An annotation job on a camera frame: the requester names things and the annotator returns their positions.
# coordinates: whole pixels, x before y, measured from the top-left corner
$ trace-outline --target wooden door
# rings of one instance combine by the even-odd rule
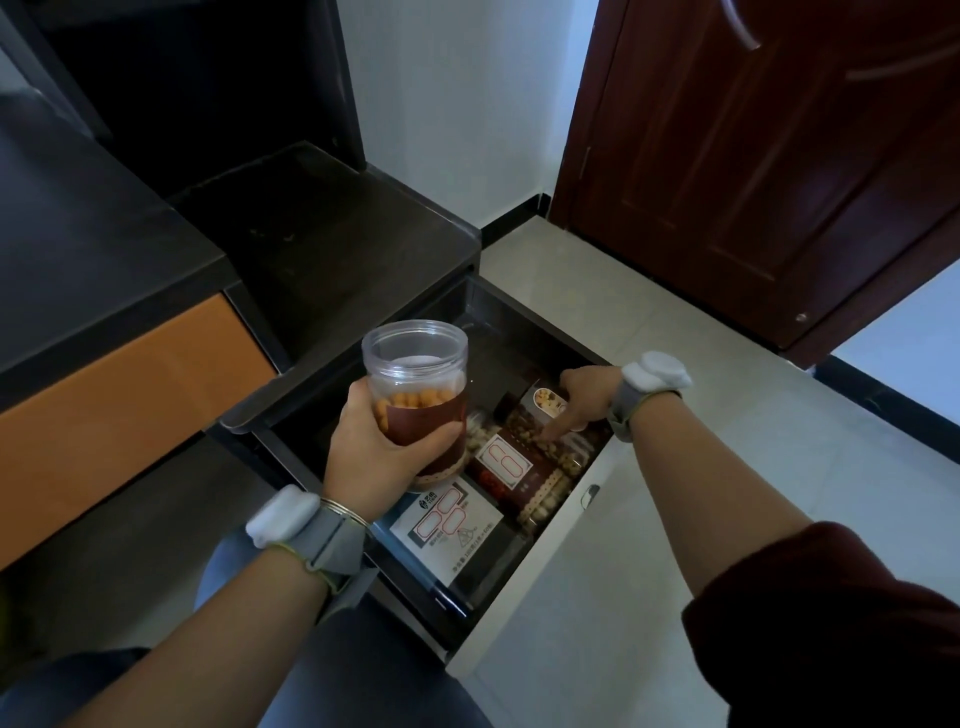
[[[571,168],[570,227],[786,349],[960,205],[960,3],[630,0]]]

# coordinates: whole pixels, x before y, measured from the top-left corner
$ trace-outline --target door frame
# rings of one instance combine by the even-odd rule
[[[599,0],[584,72],[573,107],[564,157],[547,219],[564,230],[587,166],[593,122],[603,101],[613,55],[631,0]],[[603,250],[598,241],[591,245]],[[960,259],[960,206],[923,238],[834,308],[789,348],[779,352],[802,369],[824,361],[837,347]],[[628,263],[644,274],[640,266]]]

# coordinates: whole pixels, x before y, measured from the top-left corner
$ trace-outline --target sleeve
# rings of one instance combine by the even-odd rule
[[[960,685],[957,605],[897,580],[837,523],[814,523],[731,567],[687,606],[684,628],[731,723],[784,705],[820,717],[827,706],[918,700],[932,710]]]

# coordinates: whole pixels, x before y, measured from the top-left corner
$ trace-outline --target snack package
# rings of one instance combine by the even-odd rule
[[[567,475],[578,478],[586,471],[596,454],[596,448],[584,434],[567,432],[552,443],[543,443],[537,439],[543,426],[565,409],[566,400],[563,397],[543,382],[537,382],[506,415],[506,424],[521,443],[539,449]]]
[[[467,418],[467,453],[467,475],[526,533],[545,526],[573,489],[557,463],[482,410]]]
[[[463,475],[407,493],[371,525],[421,585],[464,616],[480,607],[529,540]]]
[[[380,430],[410,445],[467,414],[467,334],[442,321],[396,321],[361,342],[373,409]],[[428,490],[466,462],[464,436],[417,473],[414,488]]]
[[[467,414],[467,392],[426,387],[418,392],[393,392],[378,399],[373,406],[377,424],[387,438],[397,445],[411,445],[437,427],[449,422],[462,422]],[[461,471],[467,456],[462,434],[453,446],[417,474],[416,490],[428,490]]]

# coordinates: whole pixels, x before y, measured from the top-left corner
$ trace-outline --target silver bangle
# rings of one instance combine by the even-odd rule
[[[357,523],[362,525],[364,528],[368,528],[368,529],[370,528],[369,523],[367,523],[362,518],[357,516],[355,513],[353,513],[353,511],[351,511],[346,506],[338,503],[336,500],[330,500],[329,498],[321,497],[320,503],[322,505],[325,505],[327,508],[329,508],[331,511],[333,511],[337,515],[356,521]]]

